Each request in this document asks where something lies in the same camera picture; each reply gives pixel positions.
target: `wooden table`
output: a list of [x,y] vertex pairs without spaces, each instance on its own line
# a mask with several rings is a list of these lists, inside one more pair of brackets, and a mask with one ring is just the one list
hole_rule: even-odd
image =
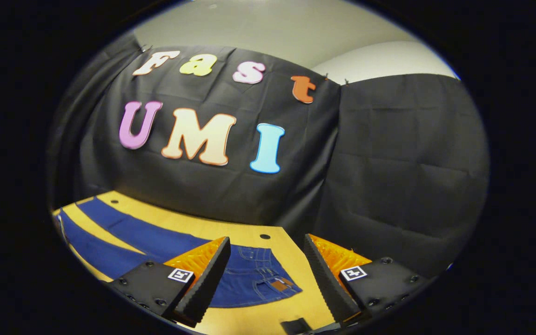
[[[191,234],[207,240],[228,236],[232,244],[270,248],[295,284],[303,290],[303,292],[287,299],[263,305],[240,308],[208,308],[202,322],[197,324],[195,328],[181,324],[180,326],[211,335],[274,335],[285,334],[281,322],[289,322],[299,318],[304,318],[312,329],[321,328],[334,322],[305,255],[281,227],[243,225],[196,218],[151,206],[115,191],[97,197],[120,212],[161,228]],[[91,199],[84,199],[77,204]],[[111,200],[116,200],[117,203],[111,203]],[[92,235],[126,248],[124,242],[98,227],[96,223],[83,214],[77,208],[76,203],[65,206],[64,211],[77,225]],[[260,234],[269,235],[270,238],[266,240],[261,238]],[[100,273],[81,258],[76,250],[73,248],[71,250],[97,278],[111,281],[111,278]]]

